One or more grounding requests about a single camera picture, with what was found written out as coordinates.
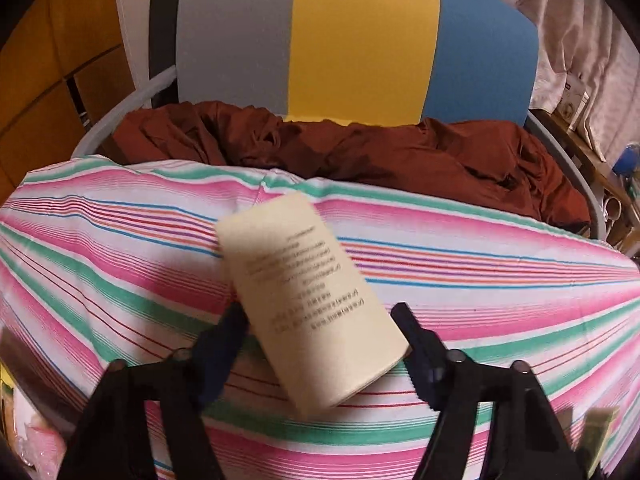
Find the rust red blanket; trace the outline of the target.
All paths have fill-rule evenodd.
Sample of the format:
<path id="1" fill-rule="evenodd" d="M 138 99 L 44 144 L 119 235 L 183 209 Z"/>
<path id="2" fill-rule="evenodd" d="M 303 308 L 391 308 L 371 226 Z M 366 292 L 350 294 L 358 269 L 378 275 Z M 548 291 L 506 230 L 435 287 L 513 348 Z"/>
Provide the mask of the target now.
<path id="1" fill-rule="evenodd" d="M 112 139 L 123 164 L 184 159 L 280 169 L 457 200 L 570 232 L 590 220 L 585 196 L 544 144 L 503 120 L 343 126 L 287 122 L 262 107 L 184 102 L 128 113 Z"/>

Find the cream rectangular carton box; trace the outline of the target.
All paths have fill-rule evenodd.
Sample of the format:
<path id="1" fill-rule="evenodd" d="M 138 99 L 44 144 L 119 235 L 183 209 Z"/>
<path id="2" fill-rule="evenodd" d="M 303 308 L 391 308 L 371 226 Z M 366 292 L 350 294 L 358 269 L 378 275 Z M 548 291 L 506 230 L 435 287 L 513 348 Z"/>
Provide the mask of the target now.
<path id="1" fill-rule="evenodd" d="M 407 339 L 305 195 L 222 218 L 216 237 L 262 350 L 303 418 L 348 400 L 407 354 Z"/>

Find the pink green striped bedsheet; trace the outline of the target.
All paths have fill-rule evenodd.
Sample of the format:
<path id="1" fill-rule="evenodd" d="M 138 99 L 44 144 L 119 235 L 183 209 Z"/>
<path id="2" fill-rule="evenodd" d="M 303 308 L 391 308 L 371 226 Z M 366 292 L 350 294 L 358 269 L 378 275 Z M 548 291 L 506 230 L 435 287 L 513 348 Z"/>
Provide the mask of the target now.
<path id="1" fill-rule="evenodd" d="M 477 362 L 529 362 L 573 437 L 592 408 L 616 408 L 601 464 L 620 469 L 639 429 L 638 268 L 514 214 L 281 170 L 78 158 L 2 205 L 1 324 L 82 408 L 109 362 L 159 361 L 217 322 L 232 294 L 217 220 L 288 192 L 386 307 L 405 302 Z"/>

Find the orange wooden wardrobe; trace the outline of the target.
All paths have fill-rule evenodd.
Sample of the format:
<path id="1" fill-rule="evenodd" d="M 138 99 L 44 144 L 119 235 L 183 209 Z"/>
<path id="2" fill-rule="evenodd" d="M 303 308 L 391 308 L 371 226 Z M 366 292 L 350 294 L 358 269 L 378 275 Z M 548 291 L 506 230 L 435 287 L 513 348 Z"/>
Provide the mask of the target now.
<path id="1" fill-rule="evenodd" d="M 1 196 L 133 88 L 116 0 L 35 0 L 1 48 Z"/>

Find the cluttered wooden side table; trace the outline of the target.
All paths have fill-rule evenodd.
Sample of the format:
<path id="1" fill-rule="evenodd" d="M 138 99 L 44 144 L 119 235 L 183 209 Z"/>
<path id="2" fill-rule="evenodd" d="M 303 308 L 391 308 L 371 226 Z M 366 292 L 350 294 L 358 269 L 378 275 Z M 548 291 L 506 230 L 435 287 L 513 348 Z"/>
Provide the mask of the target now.
<path id="1" fill-rule="evenodd" d="M 556 109 L 530 110 L 525 129 L 548 152 L 585 197 L 589 226 L 582 235 L 602 240 L 624 255 L 639 258 L 639 199 L 631 195 L 634 180 L 616 174 L 599 154 L 588 129 L 590 93 L 581 76 L 568 74 Z"/>

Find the beige patterned curtain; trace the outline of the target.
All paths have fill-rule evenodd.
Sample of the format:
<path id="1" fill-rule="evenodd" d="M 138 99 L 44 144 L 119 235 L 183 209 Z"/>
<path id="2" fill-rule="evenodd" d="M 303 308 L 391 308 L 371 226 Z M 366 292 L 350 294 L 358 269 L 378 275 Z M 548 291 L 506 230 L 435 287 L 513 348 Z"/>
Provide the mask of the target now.
<path id="1" fill-rule="evenodd" d="M 530 107 L 553 112 L 566 77 L 582 78 L 589 101 L 582 124 L 600 158 L 616 162 L 639 140 L 639 52 L 605 0 L 502 0 L 538 29 Z"/>

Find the white metal bed rail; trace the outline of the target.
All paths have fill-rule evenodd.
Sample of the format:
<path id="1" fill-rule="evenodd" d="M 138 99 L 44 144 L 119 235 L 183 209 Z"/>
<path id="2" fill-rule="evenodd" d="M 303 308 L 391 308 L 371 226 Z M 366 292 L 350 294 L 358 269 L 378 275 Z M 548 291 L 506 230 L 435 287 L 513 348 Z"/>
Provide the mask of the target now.
<path id="1" fill-rule="evenodd" d="M 161 91 L 167 89 L 177 80 L 175 65 L 163 70 L 148 81 L 145 87 L 132 92 L 103 116 L 78 142 L 72 157 L 85 157 L 94 154 L 100 145 L 115 131 L 128 113 L 137 110 Z"/>

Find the black upright post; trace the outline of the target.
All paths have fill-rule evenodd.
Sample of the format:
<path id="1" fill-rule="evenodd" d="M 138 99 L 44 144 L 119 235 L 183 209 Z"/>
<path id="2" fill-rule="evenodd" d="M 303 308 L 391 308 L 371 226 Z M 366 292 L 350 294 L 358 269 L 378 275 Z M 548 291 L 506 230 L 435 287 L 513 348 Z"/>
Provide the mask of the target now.
<path id="1" fill-rule="evenodd" d="M 150 0 L 149 76 L 167 70 L 176 62 L 179 0 Z"/>

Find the grey yellow blue pillow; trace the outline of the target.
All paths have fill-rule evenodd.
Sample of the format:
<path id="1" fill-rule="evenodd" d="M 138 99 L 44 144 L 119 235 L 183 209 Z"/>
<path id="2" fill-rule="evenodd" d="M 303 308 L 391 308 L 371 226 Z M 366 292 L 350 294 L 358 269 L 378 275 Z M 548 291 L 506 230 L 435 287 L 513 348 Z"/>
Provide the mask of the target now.
<path id="1" fill-rule="evenodd" d="M 501 0 L 179 0 L 178 95 L 292 120 L 522 124 L 536 26 Z"/>

